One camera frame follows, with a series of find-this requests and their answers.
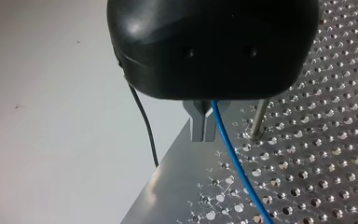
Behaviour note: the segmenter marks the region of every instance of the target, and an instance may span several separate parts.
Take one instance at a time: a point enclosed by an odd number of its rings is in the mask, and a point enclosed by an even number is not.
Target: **wire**
[[[149,119],[147,118],[146,112],[144,110],[144,107],[142,106],[141,100],[139,99],[138,94],[136,93],[136,90],[129,84],[130,91],[132,93],[133,99],[135,100],[135,103],[138,105],[139,111],[141,111],[142,117],[144,118],[147,134],[149,135],[149,141],[150,146],[152,148],[152,154],[153,154],[153,160],[156,165],[156,168],[158,167],[158,156],[156,152],[156,145],[153,138],[152,128],[150,127]]]
[[[264,222],[267,224],[273,224],[273,221],[269,216],[269,213],[267,212],[264,205],[261,203],[260,199],[257,197],[257,194],[255,193],[255,190],[253,189],[251,182],[249,181],[248,177],[243,171],[240,161],[238,160],[238,157],[235,154],[234,148],[231,145],[231,142],[228,138],[225,125],[223,124],[222,118],[220,116],[219,108],[217,106],[216,101],[212,101],[212,108],[214,113],[214,119],[216,120],[217,128],[219,129],[219,132],[222,135],[223,142],[225,143],[225,146],[227,148],[228,156],[230,157],[232,163],[234,164],[234,167],[238,173],[238,176],[240,177],[240,180],[242,181],[242,184],[249,192],[249,196],[251,197],[252,202],[254,202],[255,207],[257,208],[261,217],[264,219]]]

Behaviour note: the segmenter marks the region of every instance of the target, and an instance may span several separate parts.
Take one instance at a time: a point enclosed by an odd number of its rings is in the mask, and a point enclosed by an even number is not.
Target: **white wall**
[[[154,170],[105,5],[0,0],[0,224],[119,223]],[[162,158],[187,114],[142,101]]]

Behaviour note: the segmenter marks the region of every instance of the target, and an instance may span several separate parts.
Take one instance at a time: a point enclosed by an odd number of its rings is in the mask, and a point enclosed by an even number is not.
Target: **black plastic housing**
[[[297,79],[318,0],[108,0],[112,44],[138,91],[174,100],[260,99]]]

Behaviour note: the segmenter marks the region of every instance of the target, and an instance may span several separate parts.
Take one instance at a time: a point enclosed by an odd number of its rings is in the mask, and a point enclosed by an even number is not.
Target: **metal plate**
[[[304,70],[272,99],[261,140],[244,138],[257,102],[233,102],[223,115],[275,223],[358,224],[358,1],[325,1],[323,11]],[[258,222],[220,136],[191,143],[188,124],[122,221]]]

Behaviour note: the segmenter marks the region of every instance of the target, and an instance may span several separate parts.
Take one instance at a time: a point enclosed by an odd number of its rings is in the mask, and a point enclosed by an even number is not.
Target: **black cable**
[[[132,93],[133,99],[135,100],[135,103],[138,105],[138,108],[141,111],[142,117],[144,118],[146,129],[147,129],[147,134],[149,135],[150,146],[152,147],[153,160],[154,160],[154,163],[157,168],[158,167],[158,157],[157,157],[156,145],[154,143],[152,128],[150,127],[149,119],[147,118],[144,107],[142,106],[141,100],[139,99],[139,96],[136,93],[136,90],[130,84],[129,84],[129,87],[130,87],[130,91]]]

